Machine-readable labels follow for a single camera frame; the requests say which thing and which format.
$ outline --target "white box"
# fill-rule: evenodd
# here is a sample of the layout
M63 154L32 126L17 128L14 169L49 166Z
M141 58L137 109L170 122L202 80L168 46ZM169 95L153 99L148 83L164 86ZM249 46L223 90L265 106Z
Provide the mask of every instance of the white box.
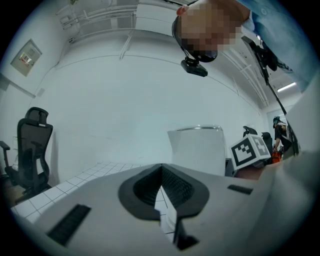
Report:
M266 143L259 135L247 134L230 147L235 170L271 157Z

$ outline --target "blue shirt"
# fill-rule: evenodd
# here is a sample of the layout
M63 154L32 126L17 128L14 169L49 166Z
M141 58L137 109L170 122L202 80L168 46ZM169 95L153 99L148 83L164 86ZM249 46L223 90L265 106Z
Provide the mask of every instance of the blue shirt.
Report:
M292 15L276 0L237 0L250 18L242 25L260 36L278 58L278 66L303 92L320 62L311 42Z

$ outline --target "wall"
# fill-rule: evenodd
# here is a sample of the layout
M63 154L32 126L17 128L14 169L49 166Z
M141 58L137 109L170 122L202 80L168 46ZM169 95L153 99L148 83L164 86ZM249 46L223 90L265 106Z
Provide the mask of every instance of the wall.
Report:
M59 182L98 161L170 162L167 131L188 125L222 126L227 145L246 124L262 132L256 95L223 57L206 65L210 77L203 78L182 69L172 37L152 32L136 31L120 60L127 38L109 33L72 45L32 101L54 126Z
M56 1L43 1L16 32L0 64L0 73L31 94L35 94L43 77L58 63L68 39L56 11ZM42 55L26 77L10 63L29 39L34 41Z

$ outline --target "red object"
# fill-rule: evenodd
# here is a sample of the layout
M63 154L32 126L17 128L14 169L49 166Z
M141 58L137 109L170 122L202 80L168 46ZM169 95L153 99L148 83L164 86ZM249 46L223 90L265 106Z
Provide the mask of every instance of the red object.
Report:
M274 152L271 156L272 158L272 163L275 164L275 163L278 163L281 161L281 155L278 151Z

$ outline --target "tiled floor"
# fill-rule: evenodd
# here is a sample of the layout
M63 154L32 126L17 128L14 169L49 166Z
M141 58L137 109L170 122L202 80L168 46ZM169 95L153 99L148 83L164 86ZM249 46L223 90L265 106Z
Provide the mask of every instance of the tiled floor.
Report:
M49 190L36 195L35 197L26 200L11 208L12 212L26 218L31 223L34 223L37 218L45 212L50 206L55 204L61 198L67 196L83 184L93 179L98 179L103 176L116 174L119 172L128 171L132 168L140 167L139 164L115 163L115 162L100 162L92 168L78 174L77 176L68 179L67 181L50 188ZM167 203L163 195L162 188L156 196L154 208L160 211L161 229L166 234L170 241L173 240L174 230L172 230L166 221L168 211Z

